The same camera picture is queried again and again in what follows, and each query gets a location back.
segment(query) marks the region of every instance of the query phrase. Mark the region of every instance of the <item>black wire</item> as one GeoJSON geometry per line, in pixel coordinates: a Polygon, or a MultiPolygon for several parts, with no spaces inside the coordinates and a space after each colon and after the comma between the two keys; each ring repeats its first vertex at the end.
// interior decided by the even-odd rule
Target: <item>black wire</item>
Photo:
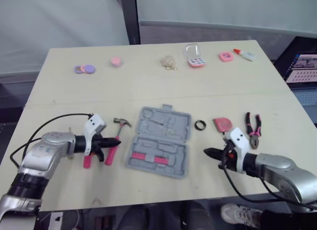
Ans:
{"type": "Polygon", "coordinates": [[[23,150],[23,154],[22,154],[22,160],[25,158],[26,151],[27,151],[27,149],[28,149],[28,147],[29,147],[29,145],[30,145],[32,139],[35,137],[35,135],[36,135],[45,125],[49,124],[50,122],[52,122],[52,121],[54,121],[54,120],[56,120],[56,119],[58,119],[58,118],[67,117],[67,116],[75,116],[75,115],[85,115],[85,116],[88,116],[89,118],[92,117],[92,114],[81,114],[81,113],[79,113],[79,114],[66,114],[66,115],[57,116],[57,117],[52,118],[52,119],[50,119],[49,121],[45,122],[44,124],[42,124],[42,125],[32,134],[32,136],[30,137],[29,141],[26,143],[26,146],[25,146],[25,148],[24,148],[24,150],[23,150]]]}
{"type": "Polygon", "coordinates": [[[273,193],[272,190],[270,190],[270,188],[267,186],[267,184],[265,183],[264,179],[263,178],[260,178],[261,179],[261,182],[262,184],[264,185],[264,187],[266,188],[266,190],[272,195],[274,196],[275,198],[277,199],[280,199],[281,201],[285,201],[286,203],[290,203],[290,204],[294,204],[294,205],[298,205],[298,206],[301,206],[301,207],[305,207],[305,208],[309,208],[309,209],[314,209],[314,210],[317,210],[317,207],[315,206],[312,206],[312,205],[309,205],[309,204],[302,204],[302,203],[299,203],[299,202],[296,202],[296,201],[292,201],[292,200],[289,200],[289,199],[285,199],[275,193],[273,193]]]}
{"type": "Polygon", "coordinates": [[[224,149],[223,150],[223,153],[222,153],[222,159],[221,159],[221,164],[222,164],[222,168],[223,168],[223,171],[225,173],[225,175],[227,176],[228,178],[228,181],[230,182],[232,188],[234,189],[234,191],[239,195],[240,198],[248,201],[248,202],[251,202],[251,203],[270,203],[270,202],[286,202],[286,203],[290,203],[290,204],[294,204],[294,205],[297,205],[297,206],[301,206],[301,207],[305,207],[305,208],[309,208],[309,209],[314,209],[314,210],[317,210],[317,207],[315,206],[312,206],[312,205],[308,205],[308,204],[302,204],[302,203],[299,203],[299,202],[295,202],[295,201],[292,201],[292,200],[289,200],[289,199],[285,199],[283,197],[280,197],[278,196],[277,194],[273,193],[270,188],[267,186],[267,184],[265,183],[265,181],[263,180],[263,177],[260,178],[262,184],[264,185],[264,187],[266,188],[266,190],[273,196],[275,197],[276,199],[264,199],[264,200],[254,200],[254,199],[249,199],[247,197],[245,197],[244,195],[242,195],[238,189],[236,188],[236,186],[234,185],[231,177],[229,176],[228,174],[228,171],[227,171],[227,168],[226,168],[226,155],[227,155],[227,152],[228,150],[227,149],[224,149]]]}
{"type": "Polygon", "coordinates": [[[83,214],[87,214],[87,213],[89,213],[90,211],[91,211],[92,209],[88,209],[86,212],[84,212],[83,210],[83,214]]]}
{"type": "MultiPolygon", "coordinates": [[[[35,141],[38,141],[38,140],[40,140],[40,139],[41,139],[41,138],[36,138],[36,139],[32,140],[30,143],[35,142],[35,141]]],[[[15,159],[13,158],[13,156],[14,156],[18,151],[20,151],[23,147],[25,147],[26,144],[27,144],[27,143],[24,143],[22,146],[20,146],[18,149],[16,149],[14,152],[12,152],[11,155],[10,155],[10,160],[13,162],[13,164],[14,164],[17,168],[19,168],[20,166],[19,166],[19,164],[15,161],[15,159]]]]}
{"type": "Polygon", "coordinates": [[[81,209],[79,210],[79,212],[81,213],[81,228],[84,230],[84,227],[85,227],[84,211],[81,209]]]}
{"type": "Polygon", "coordinates": [[[248,202],[251,202],[251,203],[271,203],[271,202],[281,202],[282,200],[279,200],[279,199],[263,199],[263,200],[254,200],[254,199],[249,199],[247,197],[245,197],[244,195],[242,195],[238,189],[236,188],[236,186],[234,185],[231,177],[229,176],[228,174],[228,171],[227,171],[227,168],[226,168],[226,155],[227,155],[227,152],[228,150],[225,148],[223,150],[223,153],[222,153],[222,158],[221,158],[221,164],[222,164],[222,168],[223,168],[223,171],[225,173],[225,175],[227,176],[227,179],[228,181],[230,182],[232,188],[234,189],[234,191],[236,191],[236,193],[239,195],[240,198],[248,201],[248,202]]]}

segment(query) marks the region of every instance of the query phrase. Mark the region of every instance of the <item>gray tool case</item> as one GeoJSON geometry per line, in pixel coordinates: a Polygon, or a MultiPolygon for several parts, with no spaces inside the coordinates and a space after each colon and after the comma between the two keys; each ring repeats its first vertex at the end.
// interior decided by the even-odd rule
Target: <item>gray tool case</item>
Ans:
{"type": "Polygon", "coordinates": [[[143,107],[126,167],[174,178],[183,178],[188,168],[190,114],[174,112],[171,105],[162,109],[143,107]]]}

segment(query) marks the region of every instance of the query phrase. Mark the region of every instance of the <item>black ring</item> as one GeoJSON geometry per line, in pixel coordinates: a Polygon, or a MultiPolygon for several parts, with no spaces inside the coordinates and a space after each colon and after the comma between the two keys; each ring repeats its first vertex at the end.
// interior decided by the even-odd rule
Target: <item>black ring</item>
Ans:
{"type": "Polygon", "coordinates": [[[196,122],[195,122],[195,128],[197,129],[197,130],[199,130],[199,131],[203,131],[205,128],[206,128],[206,123],[204,122],[204,121],[202,121],[202,120],[197,120],[196,122]],[[198,123],[201,123],[204,127],[203,128],[200,128],[200,127],[198,127],[197,126],[197,124],[198,123]]]}

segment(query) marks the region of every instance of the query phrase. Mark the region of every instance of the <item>person's leg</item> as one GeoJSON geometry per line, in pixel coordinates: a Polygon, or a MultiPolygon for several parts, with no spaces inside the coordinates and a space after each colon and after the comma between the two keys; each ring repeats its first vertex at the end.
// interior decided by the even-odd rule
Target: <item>person's leg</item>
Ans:
{"type": "Polygon", "coordinates": [[[144,230],[147,223],[146,208],[143,205],[132,206],[123,215],[117,230],[144,230]]]}
{"type": "Polygon", "coordinates": [[[229,224],[244,224],[260,228],[262,211],[236,204],[225,204],[221,207],[221,217],[229,224]]]}
{"type": "Polygon", "coordinates": [[[214,230],[215,226],[206,209],[195,201],[186,203],[186,230],[214,230]]]}
{"type": "Polygon", "coordinates": [[[226,204],[221,208],[221,216],[230,224],[244,224],[261,230],[316,230],[317,213],[281,214],[268,210],[226,204]]]}
{"type": "Polygon", "coordinates": [[[262,230],[317,230],[317,213],[278,214],[268,210],[261,215],[262,230]]]}

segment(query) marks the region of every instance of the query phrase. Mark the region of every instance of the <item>purple disc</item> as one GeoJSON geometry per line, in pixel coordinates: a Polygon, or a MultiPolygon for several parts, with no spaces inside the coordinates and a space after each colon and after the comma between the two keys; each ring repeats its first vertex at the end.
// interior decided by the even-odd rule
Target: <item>purple disc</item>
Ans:
{"type": "Polygon", "coordinates": [[[75,67],[74,67],[74,71],[75,71],[77,74],[81,74],[81,73],[83,73],[83,72],[81,71],[81,69],[80,69],[80,66],[79,66],[79,65],[77,65],[77,66],[75,66],[75,67]]]}
{"type": "Polygon", "coordinates": [[[93,65],[85,65],[85,72],[92,74],[96,71],[96,68],[93,65]]]}

